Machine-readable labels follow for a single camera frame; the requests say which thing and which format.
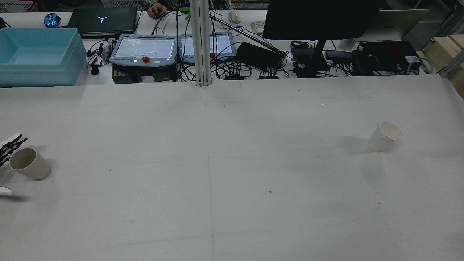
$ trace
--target white keyboard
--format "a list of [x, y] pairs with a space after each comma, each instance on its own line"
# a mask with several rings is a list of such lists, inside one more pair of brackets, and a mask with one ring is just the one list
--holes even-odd
[[251, 30], [253, 33], [263, 34], [264, 21], [256, 21], [251, 23]]

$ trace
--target white mouse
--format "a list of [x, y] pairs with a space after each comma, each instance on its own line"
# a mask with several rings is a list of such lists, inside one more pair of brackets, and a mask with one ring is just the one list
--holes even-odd
[[234, 24], [239, 24], [242, 21], [242, 17], [235, 10], [231, 11], [227, 17], [229, 19], [229, 22]]

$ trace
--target black monitor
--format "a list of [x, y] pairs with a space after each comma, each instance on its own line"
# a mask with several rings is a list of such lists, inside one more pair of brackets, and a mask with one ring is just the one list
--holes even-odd
[[299, 50], [308, 56], [306, 70], [325, 71], [326, 40], [361, 37], [385, 0], [270, 0], [263, 37], [278, 40], [317, 40], [315, 48]]

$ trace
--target metal rod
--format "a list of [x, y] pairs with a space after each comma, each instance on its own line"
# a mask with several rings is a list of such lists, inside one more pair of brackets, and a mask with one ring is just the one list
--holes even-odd
[[212, 18], [213, 20], [215, 20], [216, 22], [219, 22], [219, 23], [221, 23], [221, 24], [223, 24], [223, 25], [225, 25], [225, 26], [231, 28], [232, 30], [234, 30], [234, 31], [236, 31], [236, 32], [238, 32], [238, 33], [240, 33], [241, 35], [244, 35], [244, 36], [250, 38], [251, 40], [253, 40], [253, 41], [255, 41], [255, 42], [257, 42], [257, 43], [263, 45], [264, 47], [273, 50], [274, 52], [280, 52], [279, 49], [273, 47], [271, 44], [268, 44], [268, 43], [266, 43], [266, 42], [264, 42], [264, 41], [261, 41], [260, 39], [258, 39], [258, 38], [256, 38], [256, 37], [252, 36], [251, 34], [249, 34], [249, 33], [247, 33], [247, 32], [244, 32], [244, 31], [242, 31], [242, 30], [240, 30], [240, 29], [234, 27], [234, 26], [231, 25], [231, 24], [228, 24], [228, 23], [224, 22], [223, 20], [221, 20], [221, 19], [219, 19], [219, 18], [217, 18], [217, 17], [214, 17], [214, 16], [211, 15], [211, 14], [209, 15], [209, 17], [211, 17], [211, 18]]
[[452, 73], [456, 68], [460, 67], [461, 64], [464, 62], [464, 50], [461, 50], [460, 53], [445, 66], [442, 71], [440, 72], [441, 77], [447, 77]]

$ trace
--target white paper cup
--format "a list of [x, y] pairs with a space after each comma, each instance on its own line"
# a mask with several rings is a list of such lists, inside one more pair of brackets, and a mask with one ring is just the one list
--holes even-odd
[[44, 179], [50, 174], [50, 165], [34, 149], [25, 148], [15, 152], [10, 160], [10, 168], [33, 179]]
[[398, 141], [402, 133], [400, 127], [391, 122], [383, 121], [377, 124], [377, 128], [367, 143], [367, 147], [375, 152], [382, 151]]

